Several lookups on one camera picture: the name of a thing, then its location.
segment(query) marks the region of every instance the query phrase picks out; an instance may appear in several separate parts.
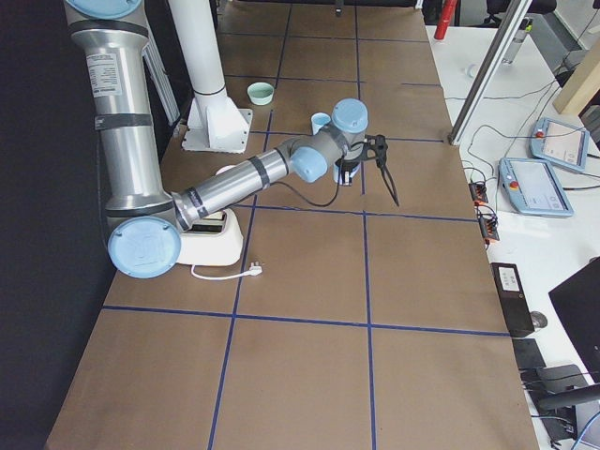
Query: table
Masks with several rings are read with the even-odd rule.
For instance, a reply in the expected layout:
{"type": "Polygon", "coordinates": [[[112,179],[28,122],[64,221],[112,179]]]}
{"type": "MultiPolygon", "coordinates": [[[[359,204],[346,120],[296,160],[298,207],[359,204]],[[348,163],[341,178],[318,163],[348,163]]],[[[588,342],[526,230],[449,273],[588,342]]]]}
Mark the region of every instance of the table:
{"type": "MultiPolygon", "coordinates": [[[[427,28],[448,112],[454,121],[463,103],[458,98],[467,96],[476,67],[483,60],[495,30],[450,28],[445,40],[441,42],[433,39],[434,31],[435,27],[427,28]]],[[[527,140],[517,139],[511,146],[513,140],[502,138],[489,128],[482,128],[480,131],[477,129],[489,125],[507,136],[527,135],[539,112],[545,106],[546,100],[550,97],[555,98],[558,89],[552,71],[533,41],[527,38],[515,62],[512,65],[500,66],[495,74],[486,92],[487,98],[482,100],[462,139],[461,157],[482,170],[488,178],[496,175],[496,172],[492,173],[490,165],[486,162],[490,163],[495,171],[498,160],[503,156],[528,158],[527,140]],[[536,94],[521,97],[546,85],[550,88],[549,91],[544,89],[536,94]],[[536,106],[535,114],[530,117],[536,106]],[[471,153],[486,162],[468,153],[471,144],[471,153]]],[[[578,117],[558,114],[551,101],[544,109],[543,115],[578,127],[582,126],[578,117]]],[[[592,144],[590,153],[598,154],[595,144],[592,144]]],[[[590,177],[574,175],[560,169],[556,172],[564,187],[597,184],[597,180],[594,181],[590,177]]],[[[600,173],[600,161],[589,158],[586,172],[600,173]]],[[[600,214],[596,207],[600,201],[600,192],[597,190],[567,192],[569,202],[576,213],[568,219],[556,219],[525,217],[517,214],[504,192],[499,192],[497,195],[495,182],[487,183],[487,187],[491,205],[498,212],[501,239],[498,244],[489,247],[487,251],[489,261],[515,263],[530,310],[540,311],[547,316],[548,327],[532,335],[547,366],[577,364],[582,372],[585,372],[585,367],[551,305],[548,292],[585,266],[590,258],[600,254],[600,236],[595,232],[600,226],[600,214]]],[[[590,377],[587,377],[587,380],[589,383],[593,382],[590,377]]],[[[535,413],[533,405],[530,406],[532,413],[535,413]]],[[[533,421],[540,448],[549,449],[548,435],[544,427],[539,420],[533,421]]]]}
{"type": "MultiPolygon", "coordinates": [[[[241,262],[203,270],[260,261],[259,277],[118,274],[49,450],[534,448],[421,12],[230,6],[217,37],[228,93],[245,108],[246,87],[268,81],[275,99],[253,108],[243,156],[173,139],[165,187],[309,134],[313,113],[354,97],[367,132],[388,138],[400,207],[373,165],[324,209],[271,187],[234,207],[241,262]]],[[[286,181],[317,202],[334,191],[330,175],[286,181]]]]}

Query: white pole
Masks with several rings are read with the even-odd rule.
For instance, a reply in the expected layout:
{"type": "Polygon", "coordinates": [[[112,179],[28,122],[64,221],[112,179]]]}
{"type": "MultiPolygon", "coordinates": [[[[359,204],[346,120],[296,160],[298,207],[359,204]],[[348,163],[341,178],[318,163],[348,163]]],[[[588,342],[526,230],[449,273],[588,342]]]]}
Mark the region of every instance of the white pole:
{"type": "Polygon", "coordinates": [[[169,0],[169,5],[195,97],[184,148],[244,152],[251,111],[238,111],[227,97],[209,0],[169,0]]]}

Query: white table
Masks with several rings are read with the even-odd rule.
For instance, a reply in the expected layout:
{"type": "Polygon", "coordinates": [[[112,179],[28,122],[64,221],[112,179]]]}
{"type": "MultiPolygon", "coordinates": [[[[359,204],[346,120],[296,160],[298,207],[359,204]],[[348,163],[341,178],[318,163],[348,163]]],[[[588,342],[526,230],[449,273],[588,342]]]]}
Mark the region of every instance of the white table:
{"type": "MultiPolygon", "coordinates": [[[[463,99],[469,93],[476,71],[488,51],[495,31],[451,27],[443,41],[436,41],[433,38],[435,27],[427,28],[446,97],[446,105],[453,122],[464,103],[463,99]]],[[[511,146],[513,140],[505,139],[489,128],[476,131],[482,125],[489,125],[507,136],[528,135],[546,100],[550,96],[555,97],[558,89],[552,70],[528,37],[515,62],[512,65],[501,65],[494,75],[485,93],[486,98],[478,106],[464,133],[460,143],[461,157],[483,171],[487,178],[492,176],[492,169],[485,162],[468,153],[471,144],[471,152],[493,166],[494,176],[497,175],[500,158],[506,155],[513,158],[530,158],[527,140],[516,139],[511,146]],[[526,97],[514,98],[537,91],[544,86],[548,86],[549,90],[544,89],[526,97]],[[536,105],[537,109],[530,117],[536,105]]],[[[582,126],[578,117],[558,114],[552,106],[552,101],[547,104],[542,116],[560,119],[564,123],[578,127],[582,126]]],[[[594,144],[590,153],[598,154],[594,144]]],[[[471,172],[465,171],[467,177],[471,176],[471,172]]],[[[600,174],[600,160],[588,158],[586,172],[600,174]]],[[[556,169],[556,173],[564,187],[600,184],[598,179],[575,175],[560,169],[556,169]]],[[[481,179],[477,172],[472,176],[474,180],[481,179]]],[[[600,255],[600,233],[598,232],[600,230],[600,208],[598,207],[600,189],[568,191],[569,202],[575,210],[575,214],[569,218],[522,216],[516,213],[505,193],[501,190],[497,195],[496,190],[495,180],[487,183],[490,205],[498,214],[501,239],[499,243],[489,247],[488,259],[491,263],[515,263],[529,309],[540,311],[547,316],[547,328],[530,335],[530,338],[536,339],[547,366],[576,364],[585,372],[587,370],[566,335],[550,302],[548,292],[586,265],[590,258],[600,255]]],[[[590,377],[586,378],[589,383],[593,382],[590,377]]],[[[530,406],[532,413],[536,413],[531,402],[530,406]]],[[[548,435],[541,421],[533,419],[533,424],[540,449],[549,449],[548,435]]],[[[570,443],[565,442],[563,447],[569,448],[569,445],[570,443]]]]}

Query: black box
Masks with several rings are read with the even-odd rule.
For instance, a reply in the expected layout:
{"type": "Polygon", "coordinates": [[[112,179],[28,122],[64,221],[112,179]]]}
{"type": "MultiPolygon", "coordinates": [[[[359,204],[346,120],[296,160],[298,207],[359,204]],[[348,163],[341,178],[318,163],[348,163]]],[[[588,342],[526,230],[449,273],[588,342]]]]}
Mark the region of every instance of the black box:
{"type": "Polygon", "coordinates": [[[535,330],[517,266],[504,262],[493,262],[491,270],[508,332],[514,338],[524,338],[530,335],[535,330]]]}

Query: white plug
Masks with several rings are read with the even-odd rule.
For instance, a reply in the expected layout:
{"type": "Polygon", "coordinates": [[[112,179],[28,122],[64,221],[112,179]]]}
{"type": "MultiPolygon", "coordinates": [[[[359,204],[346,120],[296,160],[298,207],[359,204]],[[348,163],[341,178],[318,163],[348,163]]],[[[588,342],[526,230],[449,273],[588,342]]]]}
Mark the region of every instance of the white plug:
{"type": "Polygon", "coordinates": [[[190,274],[195,278],[206,279],[209,281],[223,281],[226,279],[234,279],[234,278],[241,278],[241,277],[248,277],[248,276],[256,277],[257,275],[260,275],[263,272],[263,267],[261,266],[261,264],[258,261],[251,262],[250,267],[248,268],[248,270],[246,272],[242,272],[241,274],[229,275],[226,277],[206,277],[204,275],[197,274],[195,272],[195,270],[196,270],[195,265],[192,265],[189,270],[190,274]]]}
{"type": "Polygon", "coordinates": [[[256,277],[257,275],[260,275],[262,272],[263,272],[263,267],[261,266],[261,264],[258,261],[256,261],[256,262],[250,263],[250,267],[245,273],[250,275],[251,277],[256,277]]]}

